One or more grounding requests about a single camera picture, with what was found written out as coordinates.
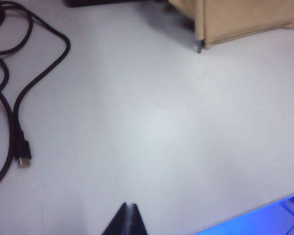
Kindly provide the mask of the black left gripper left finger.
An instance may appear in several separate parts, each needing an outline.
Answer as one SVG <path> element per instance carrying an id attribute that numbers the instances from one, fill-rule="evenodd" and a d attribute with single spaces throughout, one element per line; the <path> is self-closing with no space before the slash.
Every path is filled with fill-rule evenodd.
<path id="1" fill-rule="evenodd" d="M 123 203 L 112 220 L 109 222 L 102 235 L 124 235 L 125 234 L 125 223 L 127 216 L 127 203 Z"/>

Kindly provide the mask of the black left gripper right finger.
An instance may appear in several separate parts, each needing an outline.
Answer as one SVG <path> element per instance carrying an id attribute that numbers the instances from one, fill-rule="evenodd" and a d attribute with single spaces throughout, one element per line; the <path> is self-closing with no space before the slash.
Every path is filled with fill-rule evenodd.
<path id="1" fill-rule="evenodd" d="M 148 235 L 139 208 L 136 204 L 130 207 L 129 235 Z"/>

